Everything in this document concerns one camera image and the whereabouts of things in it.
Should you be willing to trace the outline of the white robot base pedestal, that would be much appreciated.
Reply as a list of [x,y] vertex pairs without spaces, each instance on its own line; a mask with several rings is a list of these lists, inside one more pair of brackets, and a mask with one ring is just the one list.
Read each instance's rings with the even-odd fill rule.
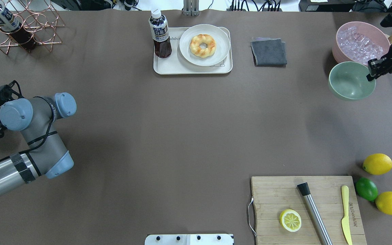
[[145,245],[234,245],[233,234],[151,234],[145,239]]

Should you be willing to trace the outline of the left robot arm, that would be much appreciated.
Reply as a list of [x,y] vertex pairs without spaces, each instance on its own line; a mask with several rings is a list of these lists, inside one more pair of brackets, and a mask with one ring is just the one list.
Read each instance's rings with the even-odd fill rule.
[[0,196],[40,176],[55,178],[74,166],[55,121],[76,113],[70,93],[26,99],[17,81],[0,86],[0,138],[18,131],[28,148],[0,159]]

